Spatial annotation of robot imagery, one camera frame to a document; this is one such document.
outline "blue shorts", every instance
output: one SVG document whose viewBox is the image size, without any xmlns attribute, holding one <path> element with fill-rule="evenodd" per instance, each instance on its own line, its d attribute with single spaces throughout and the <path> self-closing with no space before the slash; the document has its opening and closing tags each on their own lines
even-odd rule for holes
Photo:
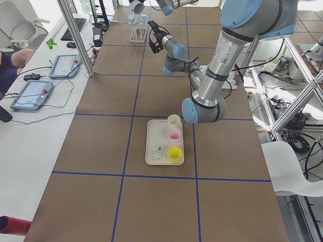
<svg viewBox="0 0 323 242">
<path fill-rule="evenodd" d="M 12 65 L 11 57 L 13 54 L 3 52 L 2 54 L 8 59 L 7 66 L 2 66 L 3 63 L 1 63 L 0 71 L 0 92 L 5 94 L 17 78 L 17 68 Z"/>
</svg>

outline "white desk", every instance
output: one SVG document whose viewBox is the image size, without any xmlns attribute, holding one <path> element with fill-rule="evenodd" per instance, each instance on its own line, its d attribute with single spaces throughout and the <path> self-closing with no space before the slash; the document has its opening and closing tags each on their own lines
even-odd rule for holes
<svg viewBox="0 0 323 242">
<path fill-rule="evenodd" d="M 46 40 L 53 36 L 63 21 L 64 19 L 61 18 Z M 49 49 L 45 43 L 46 40 L 42 43 L 24 71 L 51 66 L 49 60 L 53 63 L 58 54 L 78 53 L 77 49 L 66 47 L 68 41 L 60 41 L 66 28 L 67 24 L 64 23 L 53 38 L 57 45 L 54 45 L 52 49 Z M 89 43 L 93 43 L 90 22 L 87 22 L 81 31 L 81 37 L 85 48 L 88 49 L 91 46 Z M 50 69 L 39 69 L 31 72 L 45 76 L 49 74 L 49 71 Z M 22 89 L 25 84 L 23 76 L 24 74 L 17 78 L 9 89 L 10 93 L 18 93 Z M 0 105 L 12 114 L 13 120 L 25 123 L 51 115 L 74 112 L 88 80 L 85 67 L 81 65 L 78 74 L 70 80 L 75 87 L 64 108 L 43 106 L 36 112 L 13 111 L 10 109 L 12 99 L 3 99 Z M 60 80 L 52 81 L 56 85 Z M 64 80 L 54 88 L 45 104 L 63 106 L 72 87 L 68 80 Z M 73 114 L 62 115 L 30 125 L 0 122 L 0 184 L 2 186 L 0 189 L 0 216 L 33 219 L 73 116 Z M 23 240 L 24 236 L 0 234 L 1 242 L 21 242 Z"/>
</svg>

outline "green clip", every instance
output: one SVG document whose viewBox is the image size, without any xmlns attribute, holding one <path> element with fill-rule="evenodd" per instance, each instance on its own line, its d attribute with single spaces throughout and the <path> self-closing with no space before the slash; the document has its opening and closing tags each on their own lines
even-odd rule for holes
<svg viewBox="0 0 323 242">
<path fill-rule="evenodd" d="M 48 41 L 46 41 L 46 44 L 49 46 L 49 49 L 52 49 L 52 45 L 53 45 L 53 44 L 57 44 L 57 43 L 55 43 L 55 42 L 53 41 L 53 39 L 52 39 L 52 38 L 50 38 Z"/>
</svg>

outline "person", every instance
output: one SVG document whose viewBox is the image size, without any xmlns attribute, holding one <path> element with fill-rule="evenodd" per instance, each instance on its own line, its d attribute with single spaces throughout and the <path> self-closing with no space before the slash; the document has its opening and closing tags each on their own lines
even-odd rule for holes
<svg viewBox="0 0 323 242">
<path fill-rule="evenodd" d="M 31 49 L 22 49 L 15 53 L 0 51 L 0 92 L 3 95 L 11 87 L 33 55 L 34 51 Z"/>
</svg>

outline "red cylinder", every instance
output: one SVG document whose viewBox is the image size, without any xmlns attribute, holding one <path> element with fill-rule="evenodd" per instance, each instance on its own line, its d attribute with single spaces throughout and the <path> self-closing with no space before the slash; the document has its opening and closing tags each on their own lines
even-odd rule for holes
<svg viewBox="0 0 323 242">
<path fill-rule="evenodd" d="M 0 217 L 0 233 L 26 235 L 30 225 L 31 221 L 8 216 Z"/>
</svg>

